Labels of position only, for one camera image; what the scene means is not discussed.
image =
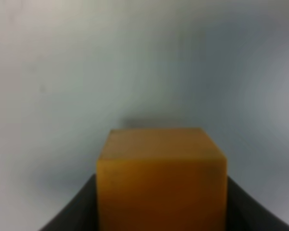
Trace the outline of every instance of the cube front face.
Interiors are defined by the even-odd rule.
[[[224,231],[226,159],[100,159],[101,231]]]

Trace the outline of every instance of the wooden block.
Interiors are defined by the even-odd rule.
[[[199,128],[111,131],[97,161],[100,231],[224,231],[226,165]]]

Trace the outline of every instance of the gray surface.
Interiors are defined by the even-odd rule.
[[[163,126],[289,223],[289,1],[0,0],[0,231],[46,224],[111,128]]]

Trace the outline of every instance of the white wall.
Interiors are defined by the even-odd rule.
[[[0,231],[45,225],[111,128],[202,126],[289,223],[289,2],[0,0]]]

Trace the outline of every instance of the orange cube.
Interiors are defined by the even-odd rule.
[[[100,231],[224,231],[227,160],[200,128],[113,130],[97,161]]]

